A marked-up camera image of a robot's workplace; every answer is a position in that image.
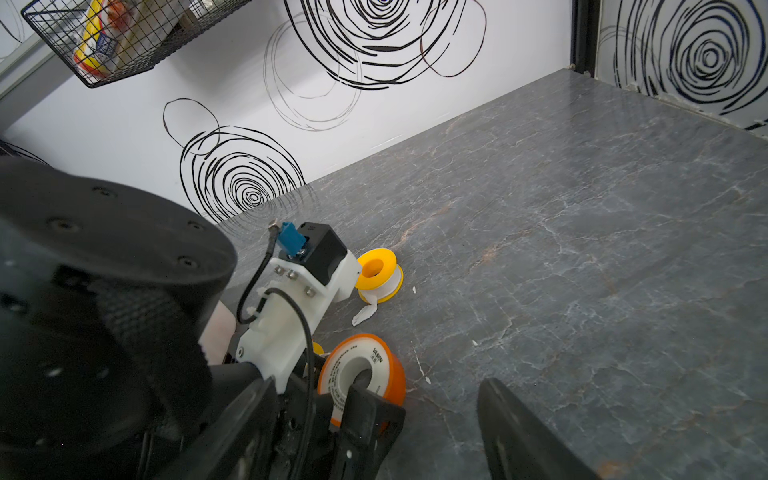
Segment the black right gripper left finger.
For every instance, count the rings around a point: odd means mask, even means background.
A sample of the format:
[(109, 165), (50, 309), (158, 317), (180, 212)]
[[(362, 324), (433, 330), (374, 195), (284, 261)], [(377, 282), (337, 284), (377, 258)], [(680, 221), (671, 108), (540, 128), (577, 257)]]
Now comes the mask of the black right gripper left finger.
[(256, 380), (157, 477), (266, 479), (278, 418), (274, 380)]

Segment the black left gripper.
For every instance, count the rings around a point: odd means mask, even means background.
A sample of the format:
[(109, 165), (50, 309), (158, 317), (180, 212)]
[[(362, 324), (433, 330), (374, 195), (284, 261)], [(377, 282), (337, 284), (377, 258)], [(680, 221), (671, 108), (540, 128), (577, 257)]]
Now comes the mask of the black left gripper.
[(300, 366), (307, 367), (301, 359), (280, 395), (268, 479), (291, 479), (302, 449), (306, 452), (298, 479), (375, 479), (403, 430), (406, 411), (402, 406), (352, 385), (336, 443), (330, 429), (333, 401), (329, 394), (317, 392), (324, 364), (324, 359), (315, 360), (313, 385), (309, 388), (307, 378), (298, 375)]

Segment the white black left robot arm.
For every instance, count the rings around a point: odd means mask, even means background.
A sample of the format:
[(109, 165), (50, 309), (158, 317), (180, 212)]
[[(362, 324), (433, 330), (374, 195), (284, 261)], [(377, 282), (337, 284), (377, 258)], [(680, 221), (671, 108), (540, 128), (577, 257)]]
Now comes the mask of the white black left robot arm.
[(373, 479), (403, 392), (353, 385), (339, 421), (311, 336), (361, 268), (333, 229), (273, 224), (277, 279), (201, 344), (237, 264), (212, 223), (154, 194), (1, 163), (5, 479)]

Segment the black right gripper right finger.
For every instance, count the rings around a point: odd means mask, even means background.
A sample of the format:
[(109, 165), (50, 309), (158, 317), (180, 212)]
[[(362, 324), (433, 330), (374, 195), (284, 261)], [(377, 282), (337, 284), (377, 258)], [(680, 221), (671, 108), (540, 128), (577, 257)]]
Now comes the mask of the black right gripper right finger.
[(500, 380), (480, 383), (477, 414), (493, 479), (599, 479)]

